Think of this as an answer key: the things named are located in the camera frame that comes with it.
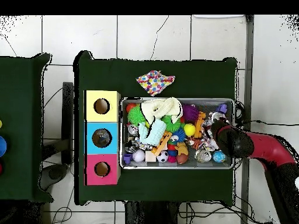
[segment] dark green tablecloth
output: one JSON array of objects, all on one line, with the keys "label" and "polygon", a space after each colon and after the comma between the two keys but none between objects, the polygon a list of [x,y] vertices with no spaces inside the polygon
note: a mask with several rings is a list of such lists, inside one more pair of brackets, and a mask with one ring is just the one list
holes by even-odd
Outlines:
[{"label": "dark green tablecloth", "polygon": [[50,54],[0,57],[0,136],[8,148],[0,162],[0,199],[50,202],[38,187],[41,165],[42,71]]},{"label": "dark green tablecloth", "polygon": [[85,201],[198,201],[223,200],[232,204],[233,170],[122,170],[117,185],[85,186],[84,179],[84,90],[116,90],[122,97],[149,97],[136,77],[151,70],[175,75],[175,81],[159,97],[235,97],[233,58],[224,61],[193,60],[129,61],[92,59],[80,52],[74,61],[75,72],[75,202]]}]

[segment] green spiky ball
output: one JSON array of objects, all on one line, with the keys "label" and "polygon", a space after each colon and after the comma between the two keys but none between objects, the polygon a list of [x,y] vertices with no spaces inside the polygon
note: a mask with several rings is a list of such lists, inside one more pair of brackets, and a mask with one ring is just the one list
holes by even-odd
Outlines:
[{"label": "green spiky ball", "polygon": [[170,115],[165,115],[161,118],[161,120],[166,124],[166,130],[174,133],[180,128],[180,119],[177,120],[174,124],[171,121],[171,116]]},{"label": "green spiky ball", "polygon": [[140,106],[133,107],[129,111],[128,120],[135,126],[138,126],[138,124],[141,122],[145,122],[145,118],[140,110]]}]

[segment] polka dot cloth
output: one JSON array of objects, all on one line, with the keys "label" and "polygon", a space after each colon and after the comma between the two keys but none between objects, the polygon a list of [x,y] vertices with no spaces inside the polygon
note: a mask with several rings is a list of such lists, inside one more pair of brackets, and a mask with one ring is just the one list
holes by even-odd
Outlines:
[{"label": "polka dot cloth", "polygon": [[150,71],[146,75],[139,76],[136,80],[145,91],[151,96],[155,96],[173,83],[175,76],[164,76],[160,71]]}]

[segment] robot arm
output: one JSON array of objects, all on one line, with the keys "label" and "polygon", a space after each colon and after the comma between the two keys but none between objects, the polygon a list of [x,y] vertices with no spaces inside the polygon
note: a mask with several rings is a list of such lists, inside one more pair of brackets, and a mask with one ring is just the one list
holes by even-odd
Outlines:
[{"label": "robot arm", "polygon": [[281,224],[299,224],[299,169],[277,136],[236,129],[223,120],[211,126],[219,148],[233,158],[255,158],[263,164],[267,184]]}]

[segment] stacked cubes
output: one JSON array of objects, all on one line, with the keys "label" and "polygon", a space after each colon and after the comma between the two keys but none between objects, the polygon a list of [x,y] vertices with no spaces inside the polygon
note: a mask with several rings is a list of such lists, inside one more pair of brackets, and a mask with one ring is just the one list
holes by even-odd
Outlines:
[{"label": "stacked cubes", "polygon": [[117,184],[120,177],[119,101],[116,91],[85,91],[84,183],[87,186]]}]

